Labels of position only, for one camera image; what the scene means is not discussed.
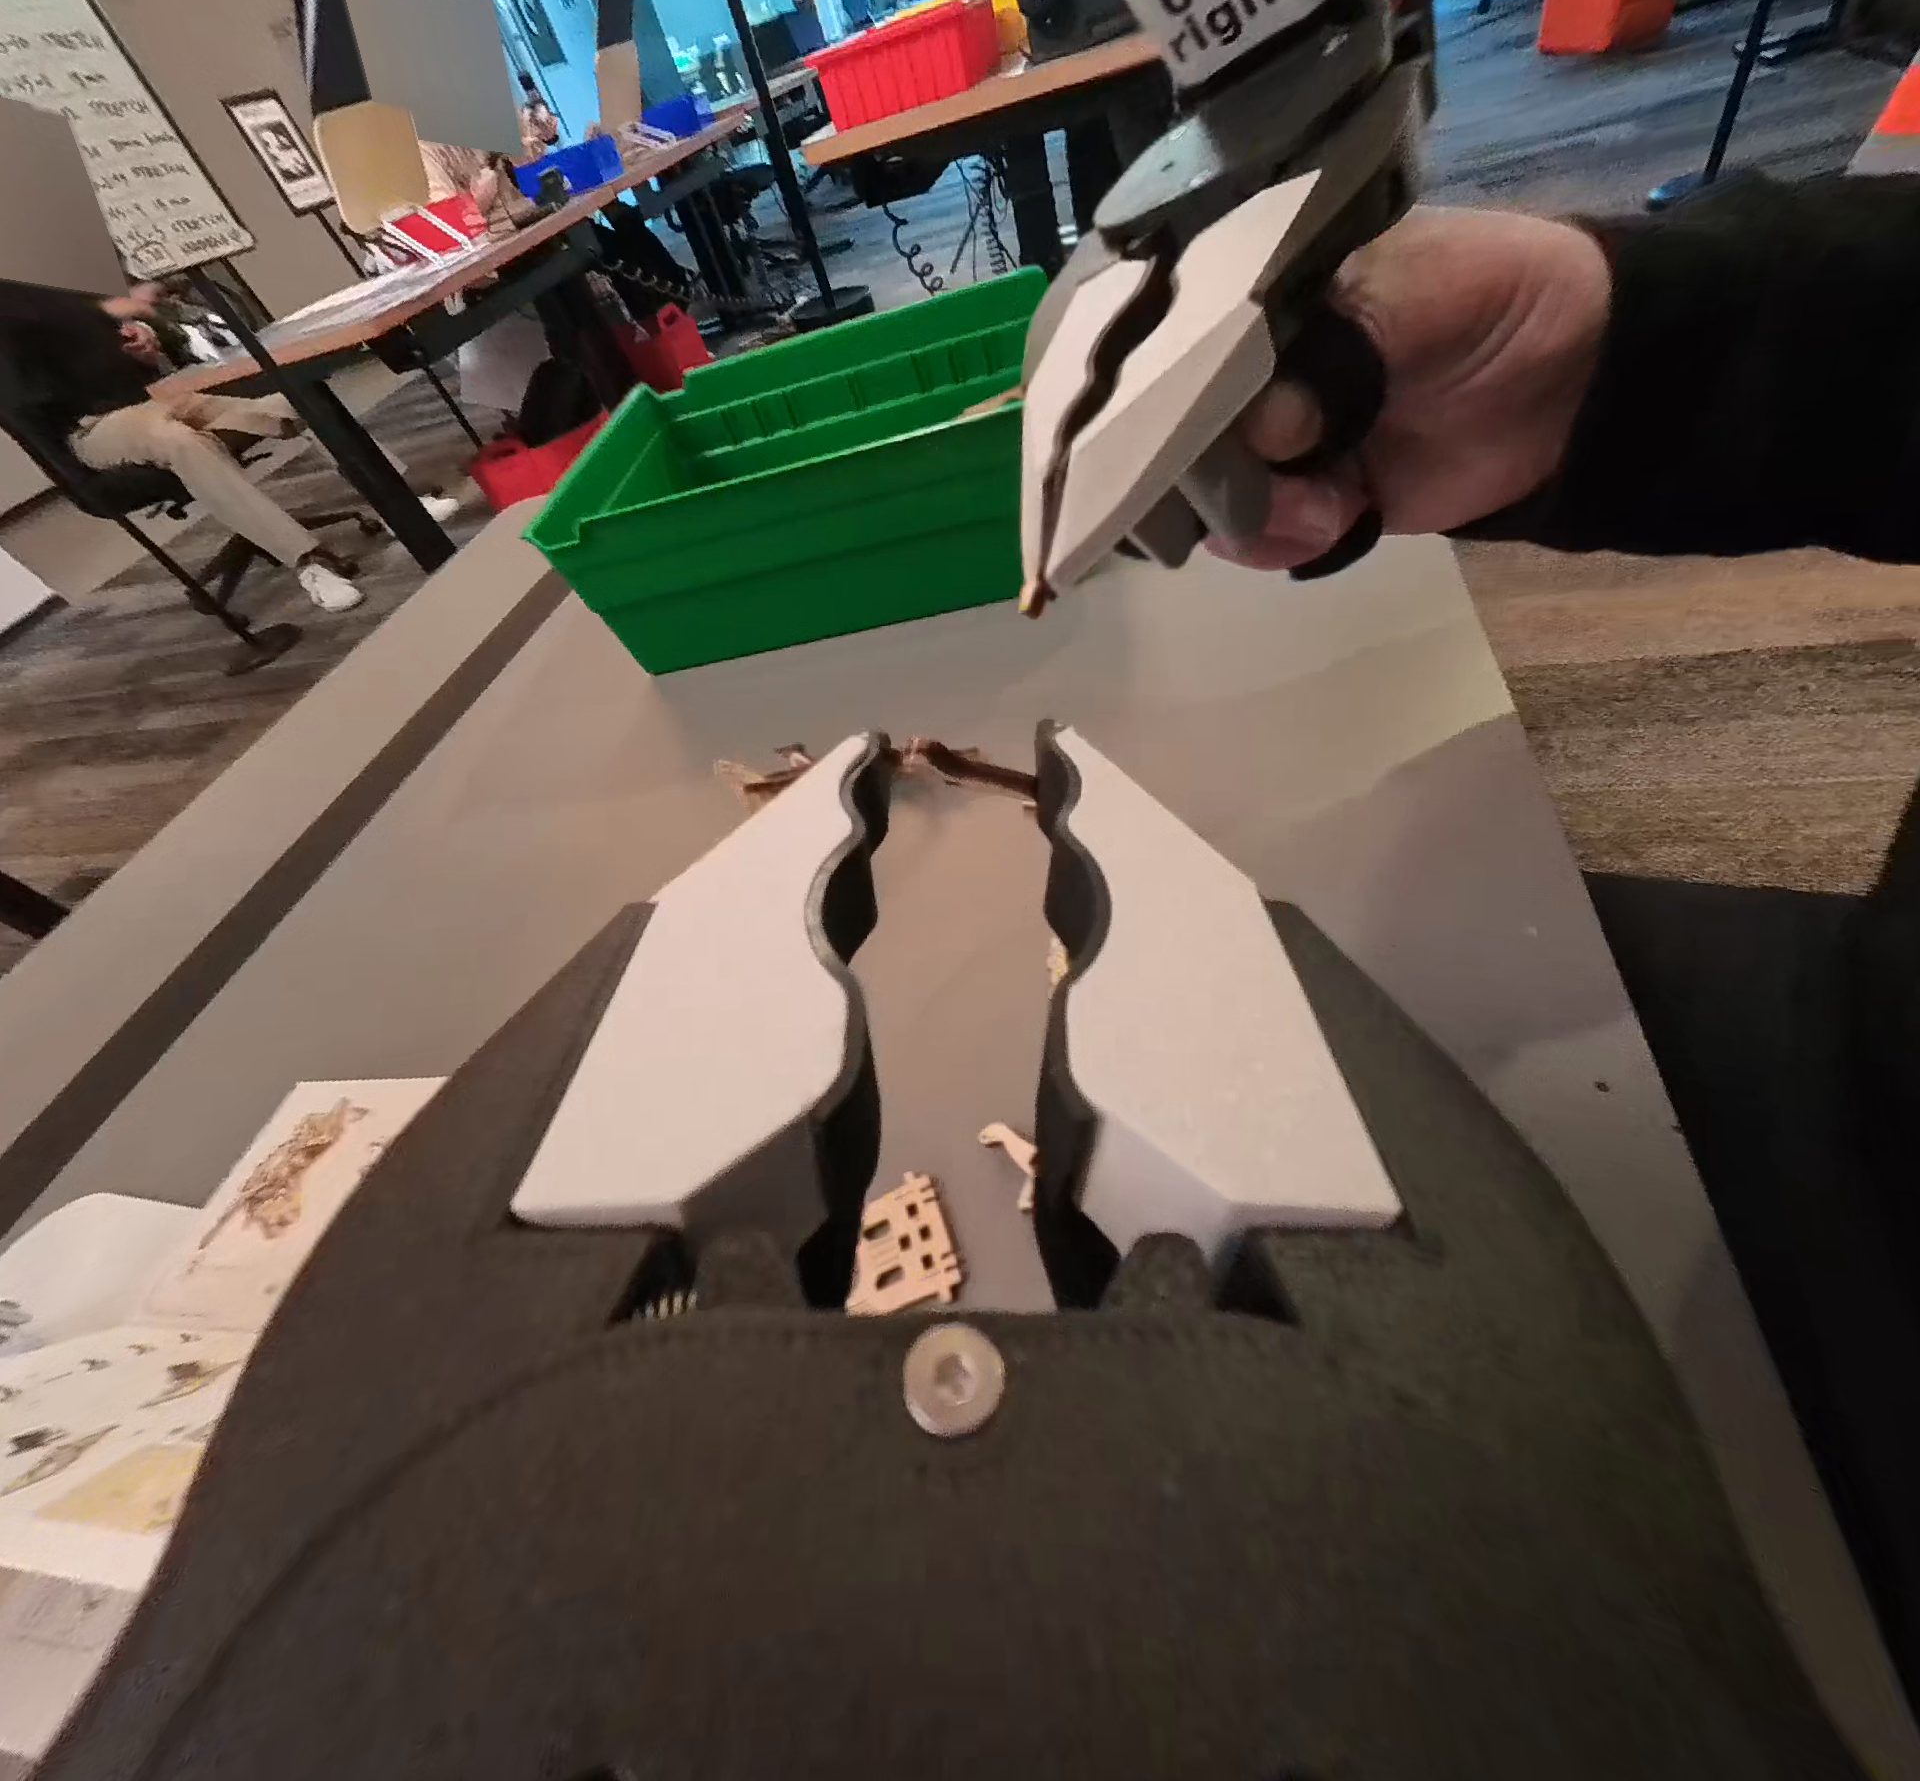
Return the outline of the long wooden top desk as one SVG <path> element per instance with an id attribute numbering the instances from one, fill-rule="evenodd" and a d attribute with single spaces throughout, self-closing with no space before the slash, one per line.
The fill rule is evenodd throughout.
<path id="1" fill-rule="evenodd" d="M 616 406 L 635 386 L 635 375 L 610 317 L 588 297 L 584 277 L 596 267 L 590 223 L 610 200 L 701 161 L 749 116 L 749 104 L 734 104 L 693 136 L 641 139 L 633 147 L 598 138 L 595 146 L 620 153 L 610 178 L 543 210 L 510 237 L 478 237 L 438 258 L 360 280 L 329 304 L 262 330 L 227 312 L 238 348 L 158 379 L 149 393 L 159 402 L 254 386 L 282 393 L 417 568 L 435 573 L 453 557 L 453 542 L 370 444 L 364 424 L 329 390 L 329 378 L 358 352 L 396 354 L 406 372 L 423 372 L 517 307 L 542 306 L 564 323 L 598 402 Z"/>

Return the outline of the black office chair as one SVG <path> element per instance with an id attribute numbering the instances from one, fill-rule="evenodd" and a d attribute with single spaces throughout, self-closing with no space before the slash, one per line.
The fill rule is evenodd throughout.
<path id="1" fill-rule="evenodd" d="M 301 632 L 298 626 L 258 626 L 236 613 L 139 524 L 148 514 L 182 519 L 192 507 L 192 499 L 171 471 L 141 465 L 107 471 L 88 470 L 76 461 L 63 442 L 26 418 L 16 402 L 8 400 L 8 391 L 4 391 L 2 400 L 2 427 L 12 444 L 22 450 L 34 461 L 34 467 L 46 476 L 49 484 L 82 514 L 114 522 L 179 583 L 196 613 L 216 620 L 241 644 L 241 652 L 227 660 L 227 675 L 251 673 L 272 664 L 299 644 Z"/>

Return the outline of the square wooden plate with hole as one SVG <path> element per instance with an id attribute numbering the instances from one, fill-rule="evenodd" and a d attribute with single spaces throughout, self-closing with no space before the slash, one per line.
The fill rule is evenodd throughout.
<path id="1" fill-rule="evenodd" d="M 882 1316 L 945 1306 L 963 1281 L 962 1254 L 933 1175 L 908 1172 L 867 1201 L 852 1241 L 844 1312 Z"/>

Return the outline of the orange traffic cone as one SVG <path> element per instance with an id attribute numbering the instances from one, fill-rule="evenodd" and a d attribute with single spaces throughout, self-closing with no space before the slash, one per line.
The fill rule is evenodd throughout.
<path id="1" fill-rule="evenodd" d="M 1920 59 L 1911 57 L 1874 124 L 1846 165 L 1852 178 L 1915 176 L 1920 163 Z"/>

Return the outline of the whiteboard with writing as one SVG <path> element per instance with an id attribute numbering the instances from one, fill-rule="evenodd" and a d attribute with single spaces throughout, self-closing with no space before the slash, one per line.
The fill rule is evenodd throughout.
<path id="1" fill-rule="evenodd" d="M 96 0 L 2 0 L 4 280 L 104 291 L 257 246 Z"/>

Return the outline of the long red plastic bin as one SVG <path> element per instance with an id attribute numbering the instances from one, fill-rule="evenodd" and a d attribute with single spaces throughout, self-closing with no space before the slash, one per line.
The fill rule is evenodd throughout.
<path id="1" fill-rule="evenodd" d="M 925 0 L 804 55 L 844 134 L 941 102 L 1001 63 L 995 0 Z"/>

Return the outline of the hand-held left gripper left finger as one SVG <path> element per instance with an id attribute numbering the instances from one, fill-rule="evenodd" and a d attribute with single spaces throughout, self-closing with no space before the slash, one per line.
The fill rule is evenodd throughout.
<path id="1" fill-rule="evenodd" d="M 883 736 L 850 734 L 639 908 L 637 937 L 510 1196 L 547 1230 L 761 1230 L 795 1256 L 844 1206 L 832 1118 L 867 1059 Z"/>

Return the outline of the person's right forearm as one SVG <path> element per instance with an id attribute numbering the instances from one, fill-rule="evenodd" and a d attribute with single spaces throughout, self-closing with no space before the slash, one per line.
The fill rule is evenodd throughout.
<path id="1" fill-rule="evenodd" d="M 1748 176 L 1579 225 L 1610 309 L 1563 460 L 1451 536 L 1915 566 L 1915 175 Z"/>

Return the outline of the black white marker sign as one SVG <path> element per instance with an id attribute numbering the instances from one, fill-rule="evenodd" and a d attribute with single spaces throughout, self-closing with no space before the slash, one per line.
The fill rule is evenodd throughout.
<path id="1" fill-rule="evenodd" d="M 336 205 L 318 150 L 275 87 L 227 94 L 222 106 L 286 212 L 311 216 Z"/>

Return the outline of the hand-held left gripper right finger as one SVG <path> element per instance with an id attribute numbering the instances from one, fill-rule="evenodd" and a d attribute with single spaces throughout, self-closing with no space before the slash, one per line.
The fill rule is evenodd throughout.
<path id="1" fill-rule="evenodd" d="M 1152 1234 L 1224 1272 L 1261 1228 L 1385 1230 L 1400 1194 L 1266 897 L 1079 729 L 1040 723 L 1040 1252 L 1104 1281 Z"/>

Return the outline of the person's black jacket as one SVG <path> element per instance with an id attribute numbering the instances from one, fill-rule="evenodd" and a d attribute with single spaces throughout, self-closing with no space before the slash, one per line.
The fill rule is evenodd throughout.
<path id="1" fill-rule="evenodd" d="M 1859 897 L 1585 883 L 1915 1704 L 1917 804 Z"/>

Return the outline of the assembled wooden model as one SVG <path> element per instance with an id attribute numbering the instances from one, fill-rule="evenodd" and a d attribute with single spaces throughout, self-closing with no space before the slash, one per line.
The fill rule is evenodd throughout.
<path id="1" fill-rule="evenodd" d="M 990 760 L 976 746 L 949 746 L 937 739 L 908 736 L 902 745 L 883 745 L 879 758 L 893 778 L 930 778 L 947 787 L 969 787 L 1007 798 L 1027 814 L 1040 810 L 1038 775 Z M 813 766 L 816 757 L 804 745 L 785 745 L 774 751 L 774 764 L 769 767 L 715 758 L 712 773 L 732 787 L 742 806 L 759 808 Z"/>

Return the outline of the person's right hand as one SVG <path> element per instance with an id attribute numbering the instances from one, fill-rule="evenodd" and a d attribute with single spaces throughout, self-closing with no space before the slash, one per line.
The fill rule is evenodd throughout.
<path id="1" fill-rule="evenodd" d="M 1537 493 L 1563 461 L 1610 309 L 1607 260 L 1570 223 L 1489 210 L 1410 210 L 1337 270 L 1331 314 L 1383 364 L 1369 428 L 1331 453 L 1316 379 L 1283 359 L 1238 418 L 1270 465 L 1263 530 L 1207 550 L 1297 570 L 1355 520 L 1450 536 Z"/>

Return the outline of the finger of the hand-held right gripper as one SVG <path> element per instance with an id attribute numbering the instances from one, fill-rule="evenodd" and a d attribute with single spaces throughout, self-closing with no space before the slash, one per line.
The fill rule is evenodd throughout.
<path id="1" fill-rule="evenodd" d="M 1070 450 L 1051 589 L 1076 585 L 1142 524 L 1273 375 L 1266 295 L 1318 185 L 1318 167 L 1267 185 L 1178 256 L 1149 254 L 1152 307 Z"/>
<path id="2" fill-rule="evenodd" d="M 1154 295 L 1156 258 L 1127 258 L 1105 242 L 1080 242 L 1042 295 L 1019 379 L 1019 595 L 1053 593 L 1073 442 L 1112 393 Z"/>

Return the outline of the instruction booklet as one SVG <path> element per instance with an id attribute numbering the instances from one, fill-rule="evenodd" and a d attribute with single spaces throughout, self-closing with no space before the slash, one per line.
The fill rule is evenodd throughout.
<path id="1" fill-rule="evenodd" d="M 438 1090 L 299 1082 L 202 1204 L 89 1192 L 4 1248 L 4 1575 L 148 1584 L 266 1323 Z"/>

